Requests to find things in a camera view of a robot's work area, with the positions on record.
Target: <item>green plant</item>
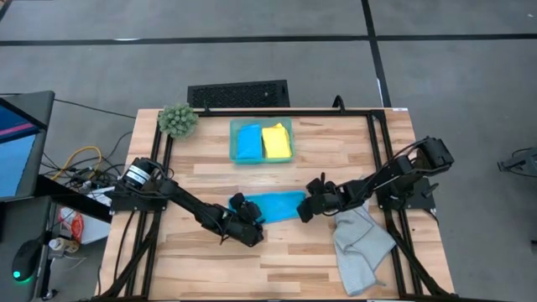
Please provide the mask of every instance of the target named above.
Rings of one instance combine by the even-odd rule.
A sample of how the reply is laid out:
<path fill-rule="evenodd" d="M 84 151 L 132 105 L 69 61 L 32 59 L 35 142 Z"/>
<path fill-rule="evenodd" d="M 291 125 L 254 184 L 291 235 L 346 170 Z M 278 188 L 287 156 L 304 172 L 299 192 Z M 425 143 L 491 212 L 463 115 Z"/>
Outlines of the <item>green plant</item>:
<path fill-rule="evenodd" d="M 198 115 L 188 105 L 177 104 L 165 107 L 159 116 L 160 131 L 172 138 L 186 138 L 194 132 Z"/>

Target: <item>black desk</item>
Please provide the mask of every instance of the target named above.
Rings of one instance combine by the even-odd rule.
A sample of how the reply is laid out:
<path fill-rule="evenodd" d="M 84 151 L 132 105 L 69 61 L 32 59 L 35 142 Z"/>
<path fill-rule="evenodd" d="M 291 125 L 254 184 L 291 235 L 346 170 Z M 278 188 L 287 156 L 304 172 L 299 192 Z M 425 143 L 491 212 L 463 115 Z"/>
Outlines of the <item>black desk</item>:
<path fill-rule="evenodd" d="M 55 94 L 52 91 L 3 97 L 47 126 L 50 123 L 54 98 Z M 4 261 L 0 262 L 0 282 L 2 295 L 4 298 L 13 296 L 11 301 L 28 300 L 34 293 L 39 298 L 50 296 L 49 278 L 52 259 L 49 258 L 49 247 L 46 243 L 52 236 L 50 226 L 53 225 L 56 214 L 55 211 L 50 212 L 51 202 L 68 206 L 101 221 L 108 223 L 112 221 L 107 206 L 39 175 L 46 135 L 46 131 L 36 135 L 15 196 L 0 198 L 0 225 L 4 225 L 5 236 L 0 243 L 0 256 L 4 258 Z M 43 236 L 45 242 L 39 269 L 35 270 L 34 276 L 28 282 L 17 283 L 11 276 L 13 256 L 23 242 L 39 235 Z"/>

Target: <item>wooden table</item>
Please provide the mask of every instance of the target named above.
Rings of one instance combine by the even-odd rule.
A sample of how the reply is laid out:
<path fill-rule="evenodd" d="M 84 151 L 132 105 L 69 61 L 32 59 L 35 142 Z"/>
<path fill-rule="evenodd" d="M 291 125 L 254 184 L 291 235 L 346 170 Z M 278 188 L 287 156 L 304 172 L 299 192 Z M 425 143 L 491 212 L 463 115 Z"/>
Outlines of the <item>wooden table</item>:
<path fill-rule="evenodd" d="M 127 163 L 149 157 L 159 110 L 138 111 Z M 397 152 L 415 139 L 407 111 L 386 109 L 388 129 Z M 170 168 L 174 180 L 208 203 L 227 205 L 230 195 L 284 190 L 305 190 L 305 185 L 326 172 L 339 184 L 375 171 L 365 117 L 293 117 L 295 160 L 287 164 L 237 166 L 230 162 L 230 117 L 202 117 L 195 133 L 175 140 Z M 382 135 L 376 126 L 381 150 Z M 162 161 L 165 139 L 158 161 Z M 383 213 L 374 197 L 371 215 L 384 225 Z M 453 291 L 444 248 L 436 222 L 424 211 L 407 211 L 416 256 L 438 284 Z M 129 214 L 115 215 L 102 261 L 102 287 L 112 284 L 114 264 Z M 128 228 L 122 267 L 130 259 L 135 216 Z M 150 299 L 349 299 L 342 287 L 331 234 L 332 217 L 316 216 L 309 223 L 283 221 L 264 226 L 264 241 L 246 247 L 228 240 L 219 246 L 219 236 L 200 227 L 194 217 L 174 203 L 164 212 L 151 283 Z M 406 259 L 401 253 L 405 283 L 412 293 Z M 135 294 L 140 293 L 144 268 L 140 263 Z M 394 268 L 388 255 L 377 269 L 378 280 L 355 298 L 398 298 Z"/>

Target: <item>computer screen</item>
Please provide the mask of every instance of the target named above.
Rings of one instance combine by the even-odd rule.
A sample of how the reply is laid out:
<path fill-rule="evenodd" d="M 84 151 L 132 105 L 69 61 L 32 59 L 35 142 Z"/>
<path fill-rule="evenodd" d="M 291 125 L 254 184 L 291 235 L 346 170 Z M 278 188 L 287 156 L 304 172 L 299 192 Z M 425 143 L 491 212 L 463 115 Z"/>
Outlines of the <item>computer screen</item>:
<path fill-rule="evenodd" d="M 0 97 L 0 143 L 39 132 L 40 127 L 29 121 L 31 117 L 25 116 L 25 113 Z"/>

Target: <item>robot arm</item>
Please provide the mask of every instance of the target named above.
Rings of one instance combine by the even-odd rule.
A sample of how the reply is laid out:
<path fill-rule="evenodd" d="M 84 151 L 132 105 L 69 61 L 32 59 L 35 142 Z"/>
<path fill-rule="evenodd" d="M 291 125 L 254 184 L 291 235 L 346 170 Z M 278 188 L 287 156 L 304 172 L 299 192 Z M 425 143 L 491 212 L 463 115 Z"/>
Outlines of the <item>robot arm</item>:
<path fill-rule="evenodd" d="M 418 150 L 415 159 L 409 159 L 409 153 Z M 413 185 L 424 176 L 433 176 L 447 171 L 453 164 L 453 158 L 441 139 L 424 138 L 412 143 L 376 173 L 363 180 L 350 180 L 341 185 L 331 181 L 325 183 L 325 175 L 312 180 L 307 186 L 310 197 L 306 198 L 297 208 L 300 219 L 308 222 L 313 215 L 326 214 L 331 211 L 347 211 L 363 205 L 375 190 L 389 185 L 393 198 L 406 198 L 413 194 Z M 435 185 L 428 185 L 422 194 L 430 194 Z"/>
<path fill-rule="evenodd" d="M 206 204 L 166 177 L 162 166 L 150 159 L 135 159 L 116 184 L 111 197 L 112 205 L 114 202 L 155 205 L 171 200 L 192 213 L 206 230 L 220 236 L 221 243 L 230 237 L 253 247 L 263 240 L 262 221 L 257 221 L 261 211 L 241 193 L 232 197 L 232 210 L 218 204 Z"/>
<path fill-rule="evenodd" d="M 168 195 L 169 200 L 177 206 L 194 214 L 203 228 L 221 236 L 222 241 L 230 237 L 253 247 L 263 240 L 263 228 L 260 222 L 256 222 L 261 211 L 254 203 L 245 201 L 242 193 L 232 197 L 234 211 L 230 211 L 224 206 L 209 205 L 198 200 L 173 180 L 164 180 L 159 192 Z"/>

